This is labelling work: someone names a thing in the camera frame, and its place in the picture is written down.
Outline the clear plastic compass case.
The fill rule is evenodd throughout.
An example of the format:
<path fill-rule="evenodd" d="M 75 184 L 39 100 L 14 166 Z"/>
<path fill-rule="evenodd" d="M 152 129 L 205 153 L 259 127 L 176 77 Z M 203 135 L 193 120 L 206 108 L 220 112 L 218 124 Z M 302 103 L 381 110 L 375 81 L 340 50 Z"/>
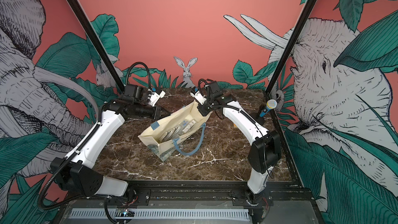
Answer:
<path fill-rule="evenodd" d="M 182 129 L 183 134 L 187 133 L 196 123 L 197 122 L 195 120 L 187 122 L 187 124 L 184 125 L 184 128 Z"/>

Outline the cream canvas tote bag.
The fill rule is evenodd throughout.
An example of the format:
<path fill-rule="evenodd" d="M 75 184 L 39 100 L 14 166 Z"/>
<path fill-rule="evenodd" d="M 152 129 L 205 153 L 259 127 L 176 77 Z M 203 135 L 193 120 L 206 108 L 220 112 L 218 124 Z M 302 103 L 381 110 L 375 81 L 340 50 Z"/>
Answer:
<path fill-rule="evenodd" d="M 195 154 L 203 143 L 206 122 L 210 118 L 210 114 L 202 116 L 198 110 L 198 105 L 198 102 L 194 101 L 180 110 L 172 113 L 170 116 L 152 123 L 150 127 L 144 130 L 138 136 L 138 138 L 163 162 L 167 160 L 174 151 L 178 151 L 181 155 L 187 157 Z M 184 126 L 191 120 L 195 120 L 197 123 L 187 133 L 174 140 L 168 140 L 163 143 L 159 142 L 159 138 L 164 132 L 172 128 L 174 128 L 175 131 L 178 126 Z M 179 145 L 198 130 L 201 130 L 201 137 L 196 148 L 190 152 L 182 151 Z"/>

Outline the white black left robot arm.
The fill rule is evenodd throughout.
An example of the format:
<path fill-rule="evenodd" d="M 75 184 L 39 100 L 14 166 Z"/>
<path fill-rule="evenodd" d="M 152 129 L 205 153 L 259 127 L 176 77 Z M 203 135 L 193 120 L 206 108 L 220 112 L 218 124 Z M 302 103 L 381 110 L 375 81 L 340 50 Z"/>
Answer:
<path fill-rule="evenodd" d="M 165 92 L 160 88 L 127 85 L 122 95 L 101 107 L 98 121 L 82 141 L 64 158 L 52 161 L 53 181 L 61 189 L 83 197 L 125 196 L 126 181 L 104 176 L 93 167 L 105 145 L 126 120 L 164 117 L 166 114 L 156 105 L 164 96 Z"/>

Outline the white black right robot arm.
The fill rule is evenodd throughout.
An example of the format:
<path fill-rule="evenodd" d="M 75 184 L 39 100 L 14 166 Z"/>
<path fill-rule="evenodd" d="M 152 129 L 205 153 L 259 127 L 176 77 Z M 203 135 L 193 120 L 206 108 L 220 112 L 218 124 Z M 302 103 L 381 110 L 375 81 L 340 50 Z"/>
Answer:
<path fill-rule="evenodd" d="M 272 170 L 282 157 L 280 135 L 269 131 L 249 115 L 231 94 L 225 94 L 216 81 L 205 86 L 206 94 L 201 89 L 191 90 L 191 96 L 198 102 L 198 110 L 205 116 L 221 110 L 224 117 L 232 121 L 250 144 L 248 161 L 251 166 L 247 186 L 253 195 L 260 194 L 266 182 L 273 177 Z"/>

